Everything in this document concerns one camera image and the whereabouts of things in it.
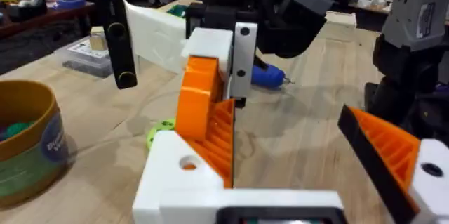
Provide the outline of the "bare white left gripper left finger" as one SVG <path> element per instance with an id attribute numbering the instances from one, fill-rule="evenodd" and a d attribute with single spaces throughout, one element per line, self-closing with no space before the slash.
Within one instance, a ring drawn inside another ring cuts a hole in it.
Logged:
<path id="1" fill-rule="evenodd" d="M 161 223 L 159 206 L 170 192 L 223 189 L 223 179 L 175 131 L 159 131 L 132 205 L 135 223 Z"/>

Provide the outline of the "finger of the white orange right gripper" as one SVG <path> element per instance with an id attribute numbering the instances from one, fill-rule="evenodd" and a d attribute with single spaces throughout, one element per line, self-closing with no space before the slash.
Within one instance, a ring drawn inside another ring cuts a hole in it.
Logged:
<path id="1" fill-rule="evenodd" d="M 257 24 L 237 22 L 234 30 L 230 96 L 243 108 L 251 90 L 251 78 L 257 40 Z"/>
<path id="2" fill-rule="evenodd" d="M 233 33 L 197 27 L 181 52 L 185 72 L 177 104 L 175 130 L 185 140 L 206 138 L 211 109 L 229 80 Z"/>

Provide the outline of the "white orange left gripper right finger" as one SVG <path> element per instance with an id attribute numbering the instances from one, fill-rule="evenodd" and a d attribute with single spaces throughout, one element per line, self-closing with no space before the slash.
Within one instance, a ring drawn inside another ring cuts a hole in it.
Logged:
<path id="1" fill-rule="evenodd" d="M 448 222 L 448 146 L 355 107 L 337 120 L 393 223 Z"/>

